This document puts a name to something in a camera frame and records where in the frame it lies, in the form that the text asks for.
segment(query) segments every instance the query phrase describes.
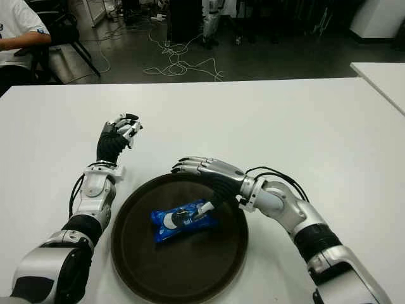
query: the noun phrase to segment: person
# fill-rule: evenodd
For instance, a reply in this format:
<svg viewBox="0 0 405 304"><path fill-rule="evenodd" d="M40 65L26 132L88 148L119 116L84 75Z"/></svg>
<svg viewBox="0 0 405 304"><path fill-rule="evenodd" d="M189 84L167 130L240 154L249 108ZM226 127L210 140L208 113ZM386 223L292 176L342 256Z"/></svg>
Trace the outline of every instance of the person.
<svg viewBox="0 0 405 304"><path fill-rule="evenodd" d="M31 84L32 56L14 56L18 49L50 42L47 28L24 0L0 0L0 96L11 86Z"/></svg>

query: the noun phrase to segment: white t-shirt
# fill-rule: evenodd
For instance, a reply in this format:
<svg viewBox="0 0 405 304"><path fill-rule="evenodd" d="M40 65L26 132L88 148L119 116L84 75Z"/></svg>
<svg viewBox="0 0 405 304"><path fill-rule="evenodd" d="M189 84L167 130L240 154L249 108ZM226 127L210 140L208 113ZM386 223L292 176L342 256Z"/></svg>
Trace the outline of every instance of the white t-shirt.
<svg viewBox="0 0 405 304"><path fill-rule="evenodd" d="M49 34L41 19L24 0L0 0L0 39L14 38L28 32ZM0 68L5 65L31 68L31 55L14 56L17 51L0 51Z"/></svg>

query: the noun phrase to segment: gray floor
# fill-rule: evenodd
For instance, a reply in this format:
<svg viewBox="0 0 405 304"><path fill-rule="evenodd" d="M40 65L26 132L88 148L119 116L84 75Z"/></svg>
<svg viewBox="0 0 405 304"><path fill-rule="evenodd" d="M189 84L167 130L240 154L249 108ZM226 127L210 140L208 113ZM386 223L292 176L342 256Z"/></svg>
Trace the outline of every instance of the gray floor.
<svg viewBox="0 0 405 304"><path fill-rule="evenodd" d="M162 54L162 49L149 40L150 33L153 39L163 43L166 25L140 21L132 30L125 31L122 21L103 20L92 28L84 7L80 2L75 3L73 11L78 17L80 39L87 41L83 44L100 71L107 69L109 64L111 69L101 77L91 75L72 84L214 81L214 77L193 70L174 77L145 74L146 68L162 70L169 65L168 55ZM123 30L117 32L114 40L89 41L102 39L106 32L118 27ZM217 69L223 71L224 81L354 77L356 73L349 67L353 61L405 62L405 52L394 51L388 44L359 44L344 35L282 37L278 44L272 44L269 37L262 35L254 44L243 41L242 45L236 46L232 29L223 25L218 31L218 40L220 45L212 50L191 44L189 52L180 59L195 65L215 58ZM70 46L63 46L51 54L51 66L65 83L92 73ZM202 68L213 73L213 62L207 62Z"/></svg>

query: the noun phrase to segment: white table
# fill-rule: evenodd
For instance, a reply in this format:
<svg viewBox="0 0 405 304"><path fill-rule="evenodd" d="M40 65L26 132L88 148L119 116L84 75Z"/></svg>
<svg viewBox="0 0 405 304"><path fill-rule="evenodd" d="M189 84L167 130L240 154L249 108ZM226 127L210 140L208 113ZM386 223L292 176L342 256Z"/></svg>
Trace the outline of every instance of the white table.
<svg viewBox="0 0 405 304"><path fill-rule="evenodd" d="M105 121L126 111L145 129L119 162L112 221L82 303L145 303L116 275L110 233L125 199L186 155L242 169L269 165L299 181L341 241L403 301L405 118L363 79L14 87L0 99L0 295L23 256L68 217L73 183L95 160ZM210 303L312 303L315 286L284 230L247 213L240 276Z"/></svg>
<svg viewBox="0 0 405 304"><path fill-rule="evenodd" d="M405 116L405 63L353 62L350 66Z"/></svg>

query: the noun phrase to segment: person's arm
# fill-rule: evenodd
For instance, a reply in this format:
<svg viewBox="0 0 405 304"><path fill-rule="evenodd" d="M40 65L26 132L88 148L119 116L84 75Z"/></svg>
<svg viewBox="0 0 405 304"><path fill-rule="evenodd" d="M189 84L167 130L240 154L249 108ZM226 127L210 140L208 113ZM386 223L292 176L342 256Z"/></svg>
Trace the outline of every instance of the person's arm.
<svg viewBox="0 0 405 304"><path fill-rule="evenodd" d="M0 51L9 49L21 49L39 44L51 43L51 36L39 32L27 32L19 37L0 39Z"/></svg>

